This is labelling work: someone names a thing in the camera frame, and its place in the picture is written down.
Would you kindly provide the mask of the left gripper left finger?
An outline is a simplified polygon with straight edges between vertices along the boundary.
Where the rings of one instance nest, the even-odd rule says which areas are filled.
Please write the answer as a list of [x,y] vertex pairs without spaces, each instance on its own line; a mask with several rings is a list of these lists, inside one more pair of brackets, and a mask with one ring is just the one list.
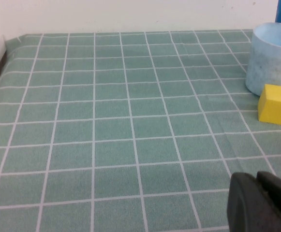
[[281,232],[281,220],[256,177],[239,172],[231,176],[227,202],[231,232]]

